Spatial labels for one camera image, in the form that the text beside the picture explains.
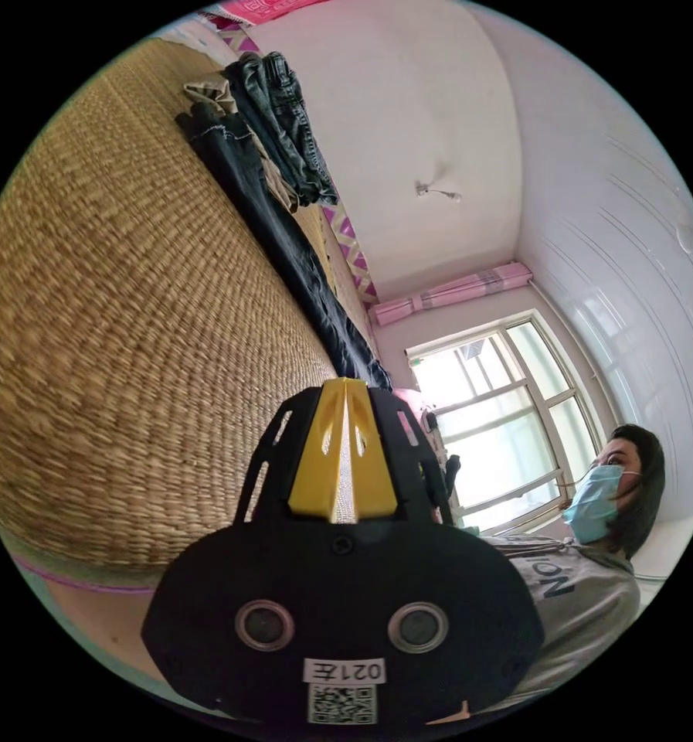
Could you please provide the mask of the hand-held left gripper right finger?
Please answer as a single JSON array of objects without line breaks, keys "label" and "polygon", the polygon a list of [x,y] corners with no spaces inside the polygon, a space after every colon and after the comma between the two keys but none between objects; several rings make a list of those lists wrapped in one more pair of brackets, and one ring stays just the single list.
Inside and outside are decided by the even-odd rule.
[{"label": "hand-held left gripper right finger", "polygon": [[389,518],[398,507],[369,389],[345,380],[345,409],[356,520]]}]

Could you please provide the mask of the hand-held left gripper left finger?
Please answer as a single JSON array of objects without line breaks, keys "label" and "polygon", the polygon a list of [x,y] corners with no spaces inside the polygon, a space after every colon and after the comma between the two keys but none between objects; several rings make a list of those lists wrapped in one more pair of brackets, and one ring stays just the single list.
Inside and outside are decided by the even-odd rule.
[{"label": "hand-held left gripper left finger", "polygon": [[340,485],[346,380],[321,388],[288,498],[296,516],[332,520]]}]

